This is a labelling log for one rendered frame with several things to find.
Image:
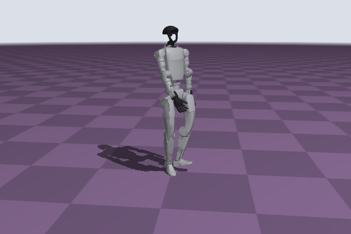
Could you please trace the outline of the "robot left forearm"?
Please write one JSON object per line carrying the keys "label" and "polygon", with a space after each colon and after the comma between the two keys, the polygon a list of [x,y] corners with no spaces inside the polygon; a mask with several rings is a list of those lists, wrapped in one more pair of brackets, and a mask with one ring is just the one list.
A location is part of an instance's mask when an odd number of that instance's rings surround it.
{"label": "robot left forearm", "polygon": [[191,85],[191,79],[192,79],[192,75],[189,77],[185,77],[185,92],[190,93],[191,89],[192,89],[192,85]]}

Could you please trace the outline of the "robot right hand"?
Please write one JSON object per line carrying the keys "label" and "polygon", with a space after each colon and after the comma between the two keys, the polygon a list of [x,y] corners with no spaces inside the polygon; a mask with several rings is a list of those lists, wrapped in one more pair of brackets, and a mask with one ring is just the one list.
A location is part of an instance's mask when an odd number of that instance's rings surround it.
{"label": "robot right hand", "polygon": [[182,102],[184,102],[186,104],[188,104],[188,103],[186,101],[181,100],[180,98],[178,98],[178,94],[175,91],[173,91],[173,92],[174,92],[175,96],[173,98],[171,98],[171,99],[174,100],[174,105],[177,108],[178,112],[182,113],[182,112],[186,111],[185,109],[188,109],[188,108],[185,107]]}

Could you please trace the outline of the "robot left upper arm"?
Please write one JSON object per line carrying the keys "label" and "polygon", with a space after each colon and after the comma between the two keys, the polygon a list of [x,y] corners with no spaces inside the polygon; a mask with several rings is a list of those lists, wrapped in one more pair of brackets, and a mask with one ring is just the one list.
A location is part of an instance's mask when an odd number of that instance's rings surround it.
{"label": "robot left upper arm", "polygon": [[193,74],[192,69],[189,69],[189,51],[187,49],[184,50],[184,75],[189,77]]}

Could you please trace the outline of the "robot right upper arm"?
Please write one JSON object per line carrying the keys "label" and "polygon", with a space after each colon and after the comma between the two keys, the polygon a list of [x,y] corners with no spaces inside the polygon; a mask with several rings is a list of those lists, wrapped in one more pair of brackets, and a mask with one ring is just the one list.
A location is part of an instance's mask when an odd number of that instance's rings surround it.
{"label": "robot right upper arm", "polygon": [[165,49],[160,49],[158,51],[156,51],[154,53],[154,57],[157,61],[157,64],[158,64],[158,68],[160,70],[160,73],[162,71],[165,71],[166,73],[166,77],[167,78],[170,78],[171,76],[171,73],[169,71],[166,70],[166,63],[165,63],[165,59],[164,59],[164,56],[165,56]]}

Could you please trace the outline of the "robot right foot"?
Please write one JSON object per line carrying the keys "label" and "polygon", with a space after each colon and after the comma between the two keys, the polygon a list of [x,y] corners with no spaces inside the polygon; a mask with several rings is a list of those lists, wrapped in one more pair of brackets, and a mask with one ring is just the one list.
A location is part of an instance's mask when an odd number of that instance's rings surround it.
{"label": "robot right foot", "polygon": [[172,164],[170,164],[168,162],[168,165],[167,165],[167,161],[165,161],[164,166],[166,167],[167,173],[170,176],[176,176],[177,173],[176,173],[175,169],[173,168]]}

